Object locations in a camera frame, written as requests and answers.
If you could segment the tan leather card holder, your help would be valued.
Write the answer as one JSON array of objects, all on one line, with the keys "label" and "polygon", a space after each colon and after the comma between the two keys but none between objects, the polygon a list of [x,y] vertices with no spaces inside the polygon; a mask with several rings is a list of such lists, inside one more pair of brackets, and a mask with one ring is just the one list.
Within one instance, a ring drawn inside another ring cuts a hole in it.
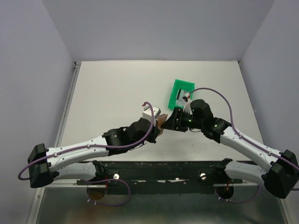
[{"label": "tan leather card holder", "polygon": [[159,129],[160,133],[158,136],[163,134],[164,129],[162,125],[166,122],[168,115],[167,114],[160,114],[156,120],[156,127]]}]

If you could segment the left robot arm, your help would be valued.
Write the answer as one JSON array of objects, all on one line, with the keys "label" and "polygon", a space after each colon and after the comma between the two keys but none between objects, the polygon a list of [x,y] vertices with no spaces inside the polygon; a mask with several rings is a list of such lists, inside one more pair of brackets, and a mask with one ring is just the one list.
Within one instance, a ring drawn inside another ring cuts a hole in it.
[{"label": "left robot arm", "polygon": [[103,181],[103,172],[95,167],[79,166],[80,162],[124,154],[146,142],[155,143],[161,134],[162,123],[161,119],[151,122],[140,118],[130,126],[111,129],[83,143],[50,148],[38,144],[28,157],[30,187],[45,187],[63,179],[79,179],[99,184]]}]

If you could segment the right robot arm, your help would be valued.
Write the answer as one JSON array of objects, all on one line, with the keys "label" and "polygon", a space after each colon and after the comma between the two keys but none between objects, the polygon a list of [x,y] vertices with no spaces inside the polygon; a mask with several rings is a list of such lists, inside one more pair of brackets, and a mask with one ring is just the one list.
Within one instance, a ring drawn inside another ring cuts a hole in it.
[{"label": "right robot arm", "polygon": [[285,199],[299,181],[296,155],[267,147],[238,131],[232,123],[213,116],[210,106],[202,99],[188,102],[189,110],[176,107],[162,124],[163,129],[186,132],[200,130],[205,137],[230,147],[254,162],[244,164],[231,159],[216,169],[215,178],[221,183],[240,179],[264,186],[277,198]]}]

